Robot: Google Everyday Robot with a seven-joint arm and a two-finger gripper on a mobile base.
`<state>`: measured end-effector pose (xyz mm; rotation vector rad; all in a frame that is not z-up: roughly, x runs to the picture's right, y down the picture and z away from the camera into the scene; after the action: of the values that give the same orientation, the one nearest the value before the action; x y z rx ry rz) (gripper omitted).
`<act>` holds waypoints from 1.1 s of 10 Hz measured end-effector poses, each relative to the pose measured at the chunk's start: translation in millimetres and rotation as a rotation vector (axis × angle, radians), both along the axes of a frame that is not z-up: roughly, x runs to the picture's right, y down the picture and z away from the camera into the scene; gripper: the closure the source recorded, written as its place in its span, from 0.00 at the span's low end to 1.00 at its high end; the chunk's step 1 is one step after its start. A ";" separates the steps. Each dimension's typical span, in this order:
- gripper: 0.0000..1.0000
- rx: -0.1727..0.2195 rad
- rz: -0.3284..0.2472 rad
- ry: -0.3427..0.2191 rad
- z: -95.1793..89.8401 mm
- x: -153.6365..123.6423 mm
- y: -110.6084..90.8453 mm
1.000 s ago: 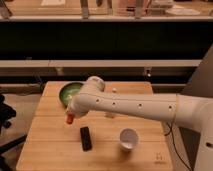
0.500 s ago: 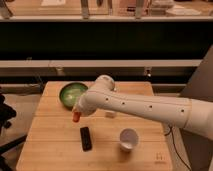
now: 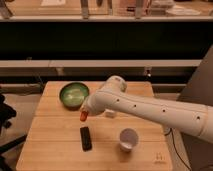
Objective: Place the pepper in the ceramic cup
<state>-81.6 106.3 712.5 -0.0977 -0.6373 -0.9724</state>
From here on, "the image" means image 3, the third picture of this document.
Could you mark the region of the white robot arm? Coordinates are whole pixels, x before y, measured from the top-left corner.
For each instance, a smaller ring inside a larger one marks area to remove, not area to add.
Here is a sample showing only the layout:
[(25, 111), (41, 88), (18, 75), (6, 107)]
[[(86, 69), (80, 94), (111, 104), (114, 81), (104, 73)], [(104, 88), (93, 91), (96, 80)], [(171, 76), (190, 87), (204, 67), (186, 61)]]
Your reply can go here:
[(131, 114), (213, 143), (212, 106), (131, 95), (126, 88), (122, 77), (109, 77), (85, 99), (83, 110), (90, 116), (106, 109)]

